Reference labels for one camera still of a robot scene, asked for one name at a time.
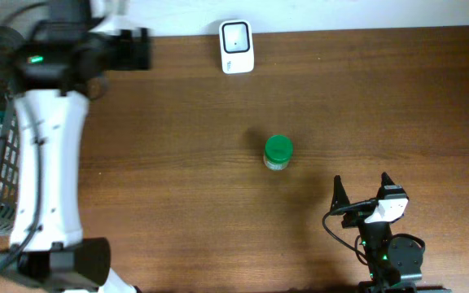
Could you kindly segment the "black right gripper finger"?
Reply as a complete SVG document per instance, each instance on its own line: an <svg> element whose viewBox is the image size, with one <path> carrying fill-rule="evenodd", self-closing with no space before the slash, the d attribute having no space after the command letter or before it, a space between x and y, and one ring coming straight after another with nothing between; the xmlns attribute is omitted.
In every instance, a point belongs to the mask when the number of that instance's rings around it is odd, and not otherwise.
<svg viewBox="0 0 469 293"><path fill-rule="evenodd" d="M390 178L390 176L383 172L381 174L381 183L380 188L378 189L378 193L376 195L377 199L385 199L389 195L393 195L396 191L396 184Z"/></svg>
<svg viewBox="0 0 469 293"><path fill-rule="evenodd" d="M336 175L333 180L333 196L331 200L331 212L339 210L341 208L346 208L350 205L348 196L344 189L343 183L341 181L341 176Z"/></svg>

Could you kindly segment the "green lid jar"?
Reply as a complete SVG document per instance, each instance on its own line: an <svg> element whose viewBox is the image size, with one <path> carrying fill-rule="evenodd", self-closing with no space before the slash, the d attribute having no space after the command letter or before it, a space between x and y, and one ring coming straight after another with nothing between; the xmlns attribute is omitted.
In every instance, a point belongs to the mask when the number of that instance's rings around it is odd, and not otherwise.
<svg viewBox="0 0 469 293"><path fill-rule="evenodd" d="M263 160L265 166L272 171L284 170L290 163L293 144L289 137L274 135L265 143Z"/></svg>

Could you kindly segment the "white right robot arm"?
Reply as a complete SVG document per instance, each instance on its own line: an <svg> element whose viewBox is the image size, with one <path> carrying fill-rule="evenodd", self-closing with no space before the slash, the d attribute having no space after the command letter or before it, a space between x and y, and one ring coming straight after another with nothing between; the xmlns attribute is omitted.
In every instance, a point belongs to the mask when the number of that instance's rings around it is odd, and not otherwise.
<svg viewBox="0 0 469 293"><path fill-rule="evenodd" d="M369 269L370 280L359 282L358 292L416 292L422 279L421 266L426 244L410 234L393 234L391 224L400 220L409 197L404 188L381 174L381 184L374 198L351 203L341 177L334 177L331 208L325 217L342 216L344 229L357 228L359 235L350 245L329 235L353 251Z"/></svg>

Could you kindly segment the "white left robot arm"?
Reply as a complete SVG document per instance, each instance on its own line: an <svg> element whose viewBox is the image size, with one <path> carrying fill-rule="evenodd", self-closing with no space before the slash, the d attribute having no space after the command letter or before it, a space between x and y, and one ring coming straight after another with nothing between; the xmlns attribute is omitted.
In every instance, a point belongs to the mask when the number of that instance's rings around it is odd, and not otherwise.
<svg viewBox="0 0 469 293"><path fill-rule="evenodd" d="M145 28L99 30L88 1L49 1L48 16L9 60L19 131L18 203L0 277L47 292L134 292L111 265L110 243L85 238L78 207L81 135L90 83L107 70L151 66Z"/></svg>

